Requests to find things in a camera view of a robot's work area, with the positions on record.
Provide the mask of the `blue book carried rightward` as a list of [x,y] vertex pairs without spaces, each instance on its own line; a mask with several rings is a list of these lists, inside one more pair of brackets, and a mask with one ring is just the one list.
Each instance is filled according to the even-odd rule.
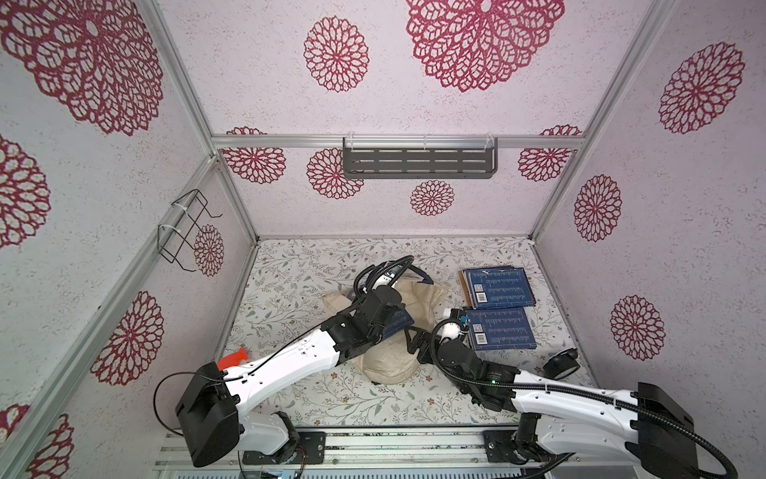
[[513,309],[480,309],[466,311],[471,346],[478,351],[536,349],[526,311]]

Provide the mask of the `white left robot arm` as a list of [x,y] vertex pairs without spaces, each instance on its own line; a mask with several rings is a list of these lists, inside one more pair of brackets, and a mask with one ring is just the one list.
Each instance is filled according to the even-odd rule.
[[225,369],[212,361],[193,371],[175,408],[193,466],[209,466],[235,450],[289,459],[299,439],[289,418],[253,409],[309,375],[367,353],[388,327],[402,331],[397,317],[403,313],[400,293],[381,285],[272,355]]

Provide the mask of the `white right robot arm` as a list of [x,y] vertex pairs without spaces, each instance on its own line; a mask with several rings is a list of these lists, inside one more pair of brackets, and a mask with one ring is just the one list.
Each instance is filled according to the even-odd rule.
[[701,441],[691,416],[662,388],[634,390],[569,385],[484,360],[466,343],[457,317],[427,331],[408,327],[407,349],[435,365],[472,403],[518,414],[506,449],[513,461],[555,466],[577,453],[630,460],[659,478],[699,478]]

